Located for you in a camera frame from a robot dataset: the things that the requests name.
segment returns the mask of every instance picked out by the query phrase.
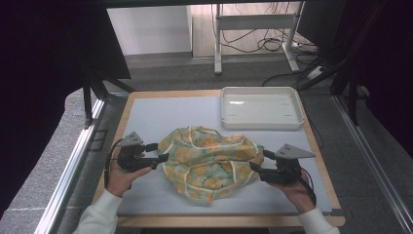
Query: wire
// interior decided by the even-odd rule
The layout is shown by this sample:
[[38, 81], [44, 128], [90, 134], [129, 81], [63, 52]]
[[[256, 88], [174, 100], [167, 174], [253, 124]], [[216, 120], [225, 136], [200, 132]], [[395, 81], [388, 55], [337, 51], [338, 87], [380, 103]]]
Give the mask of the wire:
[[311, 178], [311, 175], [309, 174], [309, 172], [307, 170], [305, 170], [304, 168], [301, 168], [306, 174], [307, 177], [309, 178], [310, 184], [311, 184], [311, 188], [314, 189], [314, 184], [313, 184], [313, 179]]
[[106, 162], [104, 165], [104, 187], [107, 187], [107, 183], [109, 182], [109, 169], [110, 169], [110, 162], [112, 161], [112, 154], [113, 151], [115, 150], [116, 146], [118, 146], [119, 142], [122, 141], [122, 138], [118, 139], [113, 145], [112, 148], [110, 149], [109, 153], [106, 156]]
[[[214, 19], [213, 19], [213, 9], [212, 9], [212, 5], [210, 5], [210, 12], [211, 12], [211, 17], [212, 17], [212, 30], [213, 30], [213, 34], [214, 34], [215, 37], [216, 37], [216, 31], [215, 31], [215, 26], [214, 26], [214, 25], [215, 25], [215, 22], [214, 22]], [[231, 41], [228, 41], [228, 40], [226, 39], [224, 31], [222, 31], [222, 36], [223, 36], [223, 39], [224, 39], [224, 41], [225, 41], [226, 43], [231, 44], [231, 43], [233, 43], [233, 42], [236, 42], [236, 41], [239, 41], [239, 40], [243, 39], [244, 37], [246, 37], [247, 35], [251, 34], [251, 33], [254, 32], [254, 31], [257, 31], [257, 29], [253, 29], [253, 30], [249, 31], [248, 33], [246, 33], [245, 35], [243, 35], [243, 36], [241, 36], [241, 37], [239, 37], [239, 38], [236, 38], [236, 39], [234, 39], [234, 40], [231, 40]], [[254, 52], [257, 52], [257, 51], [260, 51], [260, 50], [269, 51], [269, 52], [276, 52], [277, 50], [279, 50], [279, 49], [281, 48], [281, 46], [282, 46], [282, 41], [281, 41], [280, 39], [277, 39], [277, 38], [266, 38], [266, 36], [267, 36], [267, 34], [268, 34], [268, 31], [269, 31], [269, 29], [267, 29], [267, 31], [266, 31], [266, 33], [265, 33], [265, 35], [264, 35], [264, 39], [261, 39], [261, 40], [259, 40], [259, 41], [257, 42], [257, 49], [256, 49], [256, 50], [244, 51], [244, 50], [241, 50], [241, 49], [239, 49], [239, 48], [237, 48], [237, 47], [234, 47], [234, 46], [231, 46], [231, 45], [228, 45], [228, 44], [223, 44], [223, 43], [220, 43], [220, 44], [221, 44], [221, 46], [229, 47], [229, 48], [232, 48], [232, 49], [234, 49], [234, 50], [237, 50], [237, 51], [239, 51], [239, 52], [243, 52], [243, 53], [246, 53], [246, 54], [254, 53]], [[275, 49], [269, 49], [269, 48], [267, 47], [267, 45], [270, 44], [270, 43], [271, 43], [271, 44], [277, 43], [277, 44], [279, 44], [279, 45], [278, 45]]]
[[271, 76], [270, 78], [267, 78], [266, 80], [264, 80], [264, 82], [261, 84], [261, 87], [265, 87], [265, 84], [273, 79], [276, 78], [280, 78], [283, 76], [290, 76], [290, 75], [300, 75], [296, 81], [296, 84], [298, 86], [298, 80], [300, 79], [300, 77], [302, 76], [302, 74], [307, 73], [309, 70], [311, 70], [312, 68], [315, 67], [315, 64], [319, 64], [319, 58], [315, 58], [304, 70], [300, 71], [300, 72], [295, 72], [295, 73], [285, 73], [285, 74], [278, 74], [278, 75], [274, 75]]
[[[273, 29], [274, 31], [276, 31], [276, 32], [279, 32], [279, 33], [281, 33], [282, 34], [282, 38], [283, 38], [283, 36], [289, 36], [289, 34], [287, 34], [287, 33], [285, 33], [283, 30], [280, 30], [280, 29], [277, 29], [277, 28], [274, 28]], [[295, 36], [301, 36], [301, 37], [303, 37], [300, 33], [298, 33], [298, 32], [295, 32], [294, 33], [294, 37]], [[316, 47], [316, 45], [315, 44], [313, 44], [313, 43], [301, 43], [300, 41], [297, 41], [297, 40], [292, 40], [293, 42], [296, 42], [296, 43], [300, 43], [301, 45], [304, 45], [304, 46], [314, 46], [314, 47]]]
[[271, 6], [273, 6], [274, 3], [270, 3], [270, 6], [265, 10], [264, 15], [267, 13], [268, 9], [271, 8]]
[[240, 12], [240, 9], [238, 9], [238, 3], [235, 4], [235, 8], [237, 9], [237, 11], [240, 13], [240, 15], [242, 15], [242, 13]]
[[[309, 71], [309, 70], [313, 70], [315, 67], [319, 66], [320, 64], [322, 64], [322, 62], [324, 61], [323, 58], [316, 58], [314, 59], [305, 69], [305, 71]], [[297, 80], [296, 80], [296, 87], [295, 89], [297, 90], [297, 94], [298, 96], [301, 98], [301, 92], [299, 89], [299, 81], [300, 79], [302, 79], [303, 77], [305, 77], [304, 75], [300, 75]], [[301, 102], [303, 105], [304, 109], [306, 108], [306, 103], [304, 101]], [[324, 139], [322, 138], [321, 133], [319, 132], [319, 129], [317, 128], [316, 124], [313, 122], [313, 120], [310, 118], [310, 116], [307, 115], [307, 119], [309, 120], [310, 125], [313, 127], [313, 130], [317, 133], [317, 135], [319, 136], [319, 149], [322, 149], [324, 147]]]
[[[286, 5], [285, 13], [286, 13], [286, 11], [288, 11], [288, 6], [289, 6], [289, 2], [288, 2], [288, 5]], [[285, 34], [285, 28], [282, 29], [282, 41], [284, 41], [283, 40], [284, 34]]]
[[303, 73], [306, 73], [305, 75], [303, 75], [303, 74], [301, 74], [298, 78], [297, 78], [297, 80], [295, 81], [295, 89], [297, 90], [297, 91], [300, 91], [300, 89], [299, 89], [299, 82], [300, 82], [300, 80], [302, 80], [303, 78], [305, 78], [305, 77], [307, 77], [307, 75], [308, 75], [308, 73], [307, 72], [309, 72], [309, 71], [313, 71], [313, 69], [314, 68], [316, 68], [316, 67], [318, 67], [320, 64], [322, 64], [322, 62], [324, 61], [324, 58], [321, 58], [321, 57], [317, 57], [316, 59], [314, 59], [312, 62], [310, 62], [310, 64], [306, 67], [306, 69], [304, 70], [304, 71], [306, 71], [306, 72], [303, 72]]

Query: forearm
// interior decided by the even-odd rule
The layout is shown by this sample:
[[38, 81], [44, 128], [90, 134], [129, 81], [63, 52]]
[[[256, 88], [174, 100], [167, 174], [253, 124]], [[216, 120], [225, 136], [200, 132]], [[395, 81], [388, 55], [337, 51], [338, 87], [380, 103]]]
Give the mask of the forearm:
[[100, 198], [85, 209], [74, 233], [115, 233], [121, 202], [122, 198], [104, 190]]
[[325, 220], [322, 212], [315, 208], [298, 216], [307, 234], [339, 234], [337, 227]]

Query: wooden frame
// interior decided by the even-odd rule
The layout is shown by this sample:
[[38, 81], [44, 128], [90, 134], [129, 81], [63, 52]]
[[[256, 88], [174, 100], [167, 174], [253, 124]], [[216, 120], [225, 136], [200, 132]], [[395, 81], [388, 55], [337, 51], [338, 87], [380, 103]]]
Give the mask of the wooden frame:
[[[166, 91], [166, 92], [136, 92], [130, 94], [124, 113], [116, 132], [114, 142], [123, 137], [124, 129], [128, 123], [131, 107], [136, 98], [185, 98], [185, 97], [220, 97], [220, 90], [199, 90], [199, 91]], [[340, 211], [341, 206], [331, 183], [328, 171], [322, 160], [314, 137], [313, 131], [308, 121], [303, 125], [311, 150], [316, 153], [316, 163], [325, 186], [327, 196], [333, 211]], [[94, 201], [103, 192], [103, 175], [94, 194]], [[343, 214], [326, 215], [325, 218], [334, 226], [342, 226], [345, 223]], [[118, 218], [119, 226], [135, 227], [276, 227], [276, 226], [301, 226], [295, 215], [121, 215]]]

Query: white plastic tray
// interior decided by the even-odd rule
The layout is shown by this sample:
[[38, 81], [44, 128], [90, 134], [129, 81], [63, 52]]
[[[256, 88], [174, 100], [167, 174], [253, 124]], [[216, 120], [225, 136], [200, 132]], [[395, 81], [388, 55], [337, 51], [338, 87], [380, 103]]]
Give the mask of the white plastic tray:
[[233, 130], [295, 131], [304, 123], [290, 87], [227, 87], [221, 91], [222, 124]]

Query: hand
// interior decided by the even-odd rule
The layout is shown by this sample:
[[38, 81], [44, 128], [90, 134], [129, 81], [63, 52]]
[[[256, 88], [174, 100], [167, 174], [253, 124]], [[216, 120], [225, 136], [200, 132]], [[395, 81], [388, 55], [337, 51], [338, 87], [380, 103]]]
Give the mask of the hand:
[[[121, 148], [115, 148], [112, 158], [116, 159], [120, 151]], [[152, 169], [148, 167], [134, 173], [127, 173], [119, 166], [117, 160], [112, 160], [110, 163], [109, 181], [106, 190], [117, 197], [123, 197], [124, 193], [128, 191], [135, 179], [145, 176], [151, 171]]]
[[[301, 170], [301, 177], [308, 182], [307, 174]], [[315, 209], [315, 205], [310, 198], [307, 189], [298, 181], [293, 184], [281, 185], [275, 183], [268, 183], [273, 187], [280, 189], [288, 198], [288, 200], [295, 206], [300, 214], [309, 212]]]

